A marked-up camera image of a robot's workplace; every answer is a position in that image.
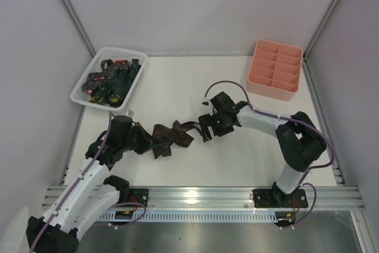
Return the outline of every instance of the white enclosure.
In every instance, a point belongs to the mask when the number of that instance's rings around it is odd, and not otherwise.
[[[331,0],[71,0],[95,50],[252,53],[265,38],[306,48]]]
[[[0,237],[23,207],[40,216],[48,186],[64,182],[63,174],[66,184],[70,182],[88,145],[105,129],[102,110],[82,108],[69,98],[96,51],[104,46],[120,47],[146,53],[152,59],[152,66],[147,65],[135,95],[127,104],[136,111],[136,120],[142,125],[145,122],[151,132],[155,123],[169,126],[173,118],[185,121],[202,115],[197,100],[201,103],[203,89],[214,81],[232,79],[244,85],[250,55],[259,39],[306,50],[305,74],[300,75],[303,85],[299,93],[289,102],[256,94],[249,94],[249,98],[258,107],[279,113],[294,113],[303,108],[313,121],[319,119],[324,131],[330,132],[338,152],[344,179],[339,177],[337,184],[358,185],[372,232],[379,236],[375,118],[379,111],[377,0],[0,0],[0,3]],[[217,73],[219,67],[224,69]],[[201,83],[193,86],[196,79]],[[225,90],[235,96],[235,101],[243,100],[239,90],[229,87]],[[138,101],[136,96],[146,100]],[[187,100],[184,103],[179,102],[182,96]],[[151,115],[152,110],[156,111],[156,117]],[[167,159],[152,165],[151,156],[132,154],[113,173],[132,175],[131,184],[138,186],[145,183],[186,186],[195,182],[199,187],[237,187],[250,183],[262,184],[250,186],[269,186],[275,181],[284,161],[279,158],[279,146],[273,146],[277,143],[273,138],[261,137],[256,130],[250,133],[242,130],[230,136],[230,148],[222,139],[207,145],[196,141],[192,148],[198,151],[186,152],[182,160],[172,163]],[[232,147],[244,148],[240,150],[244,164],[228,168],[217,158],[227,162],[233,156]],[[215,149],[218,156],[212,156]],[[173,153],[181,150],[175,148]],[[192,175],[187,167],[200,167],[203,163],[200,155],[204,153],[210,159]],[[270,160],[257,166],[248,160],[252,153],[256,154],[255,159],[270,156]],[[197,155],[193,162],[191,155]],[[328,159],[325,152],[318,164]],[[250,168],[254,166],[255,176],[251,179]],[[169,176],[178,168],[181,170]],[[337,166],[313,171],[308,181],[334,187],[336,170]],[[223,174],[227,174],[226,179],[220,182]]]

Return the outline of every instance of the metal rail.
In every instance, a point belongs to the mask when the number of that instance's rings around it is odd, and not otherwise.
[[[50,186],[47,189],[43,210],[49,208],[61,195],[66,186]],[[149,189],[148,211],[170,212],[267,212],[256,209],[252,200],[255,189],[270,187],[133,187]],[[309,205],[313,202],[311,188],[304,187]],[[361,211],[365,210],[358,187],[316,187],[317,201],[314,211]],[[270,209],[288,211],[288,209]]]

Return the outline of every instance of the metal frame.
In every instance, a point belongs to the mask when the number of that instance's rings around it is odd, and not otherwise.
[[[66,186],[47,189],[43,210],[48,209]],[[145,222],[276,222],[276,212],[288,209],[257,209],[252,193],[270,187],[147,187],[149,202]],[[314,199],[313,189],[306,191],[309,207]],[[316,187],[314,211],[364,211],[358,187]],[[97,194],[97,187],[91,196]],[[116,221],[116,209],[109,209],[98,221]]]
[[[84,30],[84,27],[83,27],[81,21],[79,20],[79,17],[77,16],[75,10],[73,9],[73,6],[71,5],[70,0],[60,0],[60,1],[62,3],[63,7],[65,8],[66,12],[70,16],[72,24],[74,25],[74,27],[77,30],[80,37],[82,38],[84,45],[88,49],[91,56],[94,57],[96,54],[96,51],[95,51],[91,41],[89,40],[89,37],[87,36],[87,33]]]
[[[311,51],[312,51],[312,48],[314,47],[314,45],[316,44],[317,40],[319,39],[322,31],[325,29],[325,26],[326,24],[328,23],[329,19],[331,18],[331,16],[333,15],[338,3],[340,2],[341,0],[332,0],[319,24],[319,26],[317,27],[316,31],[314,32],[311,40],[310,40],[310,43],[308,44],[308,46],[306,47],[306,49],[304,50],[304,58],[307,58],[309,57]]]

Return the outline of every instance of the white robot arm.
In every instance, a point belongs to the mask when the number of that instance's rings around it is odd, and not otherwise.
[[[234,131],[234,126],[260,130],[278,139],[286,164],[280,177],[272,186],[270,194],[275,201],[273,207],[281,207],[291,200],[307,174],[309,166],[326,149],[324,139],[317,133],[303,125],[280,119],[291,117],[314,127],[305,113],[298,112],[290,116],[275,115],[258,108],[252,110],[247,102],[241,101],[235,104],[224,92],[209,101],[204,101],[203,104],[210,106],[211,110],[209,114],[199,117],[202,131],[206,135],[204,141],[212,139],[208,127],[211,127],[215,136],[224,136]]]

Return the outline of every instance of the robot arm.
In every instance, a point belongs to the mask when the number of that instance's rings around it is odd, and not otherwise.
[[[128,202],[129,182],[109,176],[110,171],[125,151],[133,150],[137,154],[143,154],[156,145],[139,124],[133,124],[130,117],[114,117],[104,147],[100,146],[105,132],[89,146],[76,178],[51,208],[39,219],[30,217],[27,228],[29,246],[39,238],[34,252],[76,252],[85,232],[107,209],[117,203]],[[97,185],[101,185],[99,191],[88,199]],[[58,209],[57,206],[62,201],[63,204]]]
[[[205,140],[212,139],[208,127],[215,136],[224,136],[234,131],[234,126],[250,127],[260,130],[278,139],[284,160],[286,162],[282,173],[272,186],[274,199],[283,204],[298,189],[308,167],[317,160],[326,149],[325,141],[316,133],[304,126],[290,121],[262,116],[260,109],[252,110],[247,102],[237,104],[224,92],[219,93],[210,102],[211,113],[199,117],[199,122],[206,135]],[[298,112],[292,117],[314,126],[307,114]]]

